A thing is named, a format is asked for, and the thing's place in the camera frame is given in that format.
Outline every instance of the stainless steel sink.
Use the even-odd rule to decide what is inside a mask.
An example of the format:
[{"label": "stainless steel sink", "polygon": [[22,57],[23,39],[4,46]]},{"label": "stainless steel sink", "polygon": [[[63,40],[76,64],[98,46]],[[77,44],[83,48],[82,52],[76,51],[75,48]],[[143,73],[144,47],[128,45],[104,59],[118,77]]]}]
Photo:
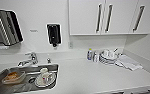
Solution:
[{"label": "stainless steel sink", "polygon": [[[20,93],[20,92],[28,92],[28,91],[36,91],[36,90],[53,88],[56,84],[56,79],[52,84],[50,84],[47,87],[37,87],[34,83],[28,83],[31,78],[36,78],[40,74],[39,71],[41,68],[48,68],[49,72],[54,72],[56,74],[56,79],[57,79],[58,65],[56,64],[43,65],[38,67],[23,67],[23,68],[16,67],[16,68],[5,69],[0,73],[0,94]],[[9,73],[19,72],[19,71],[25,71],[26,73],[26,77],[21,83],[10,84],[10,85],[5,85],[2,83],[2,79],[6,77]]]}]

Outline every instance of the dish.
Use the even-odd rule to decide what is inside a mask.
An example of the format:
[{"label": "dish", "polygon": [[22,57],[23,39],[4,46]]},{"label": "dish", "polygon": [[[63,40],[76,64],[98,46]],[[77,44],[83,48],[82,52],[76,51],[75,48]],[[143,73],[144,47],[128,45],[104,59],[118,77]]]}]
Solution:
[{"label": "dish", "polygon": [[42,78],[42,74],[40,74],[36,80],[35,80],[35,85],[37,87],[47,87],[51,85],[56,79],[56,74],[51,73],[47,78],[46,78],[46,83],[44,83],[44,79]]},{"label": "dish", "polygon": [[3,80],[3,84],[16,84],[20,83],[24,80],[26,74],[24,71],[22,72],[11,72],[9,73]]}]

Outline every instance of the cabinet door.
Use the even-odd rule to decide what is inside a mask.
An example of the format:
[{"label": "cabinet door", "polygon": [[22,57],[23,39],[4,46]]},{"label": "cabinet door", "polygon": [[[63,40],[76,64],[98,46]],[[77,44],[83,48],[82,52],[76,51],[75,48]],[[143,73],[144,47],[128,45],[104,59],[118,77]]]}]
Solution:
[{"label": "cabinet door", "polygon": [[129,33],[150,33],[150,0],[139,0]]},{"label": "cabinet door", "polygon": [[100,35],[105,0],[69,0],[70,35]]},{"label": "cabinet door", "polygon": [[138,0],[106,0],[101,34],[128,34]]}]

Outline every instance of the cup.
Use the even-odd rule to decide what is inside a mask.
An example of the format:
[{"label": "cup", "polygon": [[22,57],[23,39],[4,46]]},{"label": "cup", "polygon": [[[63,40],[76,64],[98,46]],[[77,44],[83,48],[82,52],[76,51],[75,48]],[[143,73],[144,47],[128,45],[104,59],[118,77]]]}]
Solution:
[{"label": "cup", "polygon": [[110,50],[109,53],[108,53],[108,56],[111,57],[111,58],[114,58],[115,57],[115,52]]},{"label": "cup", "polygon": [[109,54],[109,50],[106,49],[106,50],[103,51],[104,56],[108,56],[108,54]]}]

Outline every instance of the paper towel dispenser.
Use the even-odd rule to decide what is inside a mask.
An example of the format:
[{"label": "paper towel dispenser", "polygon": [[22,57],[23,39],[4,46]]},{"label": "paper towel dispenser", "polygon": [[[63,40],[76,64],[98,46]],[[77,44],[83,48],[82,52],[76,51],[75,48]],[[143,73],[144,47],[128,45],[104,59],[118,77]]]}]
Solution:
[{"label": "paper towel dispenser", "polygon": [[15,13],[0,10],[0,44],[11,46],[21,41],[23,38]]}]

